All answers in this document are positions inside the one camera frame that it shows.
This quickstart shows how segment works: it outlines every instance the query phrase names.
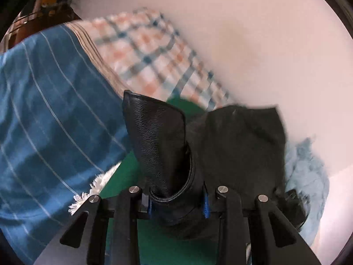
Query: white wall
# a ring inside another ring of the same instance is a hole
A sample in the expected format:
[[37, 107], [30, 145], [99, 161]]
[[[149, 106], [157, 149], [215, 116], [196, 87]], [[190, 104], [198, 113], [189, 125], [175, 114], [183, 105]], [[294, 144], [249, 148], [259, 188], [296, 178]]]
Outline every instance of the white wall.
[[330, 265], [353, 232], [353, 166], [330, 177], [330, 193], [320, 222], [315, 250], [322, 265]]
[[333, 174], [353, 164], [353, 41], [324, 0], [74, 0], [82, 18], [165, 13], [234, 97], [278, 104]]

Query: white fringe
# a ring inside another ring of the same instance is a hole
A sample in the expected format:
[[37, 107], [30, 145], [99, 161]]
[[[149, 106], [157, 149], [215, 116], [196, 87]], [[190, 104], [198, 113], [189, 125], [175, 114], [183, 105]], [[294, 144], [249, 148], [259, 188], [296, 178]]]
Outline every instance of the white fringe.
[[91, 189], [89, 193], [82, 192], [82, 195], [76, 194], [73, 197], [76, 202], [69, 206], [70, 209], [68, 211], [71, 213], [71, 215], [73, 215], [91, 195], [99, 195], [101, 193], [102, 189], [108, 183], [109, 179], [113, 176], [114, 172], [118, 169], [120, 164], [121, 161], [114, 165], [106, 173], [97, 175], [92, 184], [90, 184]]

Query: green mat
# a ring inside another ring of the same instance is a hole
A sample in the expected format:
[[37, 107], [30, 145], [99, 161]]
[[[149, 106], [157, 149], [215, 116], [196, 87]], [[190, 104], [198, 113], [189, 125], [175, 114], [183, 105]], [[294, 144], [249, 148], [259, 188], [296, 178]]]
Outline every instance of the green mat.
[[[196, 104], [173, 98], [169, 104], [181, 109], [186, 120], [204, 112]], [[107, 198], [118, 195], [123, 189], [136, 185], [141, 171], [133, 152], [130, 152], [101, 191]], [[138, 220], [138, 245], [141, 265], [214, 265], [217, 257], [217, 243], [210, 240], [177, 240], [163, 232], [151, 220]]]

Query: light blue cloth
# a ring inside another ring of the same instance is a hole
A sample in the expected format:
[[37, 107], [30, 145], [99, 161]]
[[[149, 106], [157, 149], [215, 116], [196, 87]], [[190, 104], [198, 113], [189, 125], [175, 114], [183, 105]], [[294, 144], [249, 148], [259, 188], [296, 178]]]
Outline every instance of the light blue cloth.
[[297, 145], [287, 142], [285, 147], [285, 190], [296, 189], [298, 194], [307, 196], [310, 201], [308, 219], [300, 232], [309, 245], [314, 242], [329, 193], [324, 164], [313, 155], [311, 143], [311, 139], [306, 138]]

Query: plaid cloth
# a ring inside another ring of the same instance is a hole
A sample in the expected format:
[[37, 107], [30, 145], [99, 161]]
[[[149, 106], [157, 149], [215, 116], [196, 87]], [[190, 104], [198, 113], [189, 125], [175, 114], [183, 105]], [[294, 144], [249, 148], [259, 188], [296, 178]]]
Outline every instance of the plaid cloth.
[[157, 11], [143, 8], [66, 26], [120, 97], [126, 89], [162, 101], [180, 96], [206, 110], [232, 102], [213, 72]]

